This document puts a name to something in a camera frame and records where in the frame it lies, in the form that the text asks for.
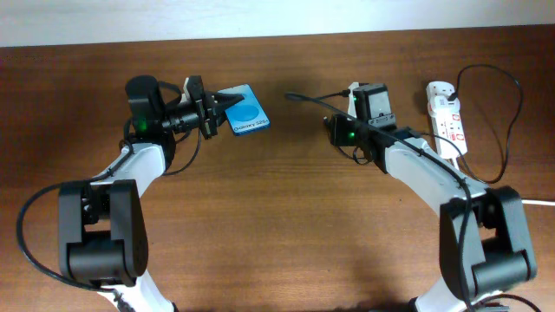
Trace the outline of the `blue Galaxy smartphone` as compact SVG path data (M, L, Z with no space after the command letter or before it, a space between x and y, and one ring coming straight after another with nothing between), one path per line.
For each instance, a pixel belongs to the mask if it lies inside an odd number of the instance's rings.
M270 119L248 84L219 90L223 94L241 94L244 99L226 109L225 114L234 135L242 136L269 128Z

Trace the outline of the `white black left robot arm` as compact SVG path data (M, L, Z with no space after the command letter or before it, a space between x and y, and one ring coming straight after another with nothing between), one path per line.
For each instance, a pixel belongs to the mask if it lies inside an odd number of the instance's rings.
M139 75L126 86L132 117L120 156L87 181L58 195L59 265L73 283L99 293L119 311L174 311L147 271L148 240L140 197L173 162L177 133L210 139L225 111L245 95L205 90L200 76L183 88Z

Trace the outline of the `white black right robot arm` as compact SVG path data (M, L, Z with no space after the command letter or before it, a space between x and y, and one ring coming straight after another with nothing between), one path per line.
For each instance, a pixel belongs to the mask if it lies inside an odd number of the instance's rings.
M467 176L418 133L397 127L385 84L353 82L341 94L349 108L325 122L331 144L362 151L359 164L374 163L400 180L440 220L441 278L405 310L483 311L536 277L524 205L512 187L492 188Z

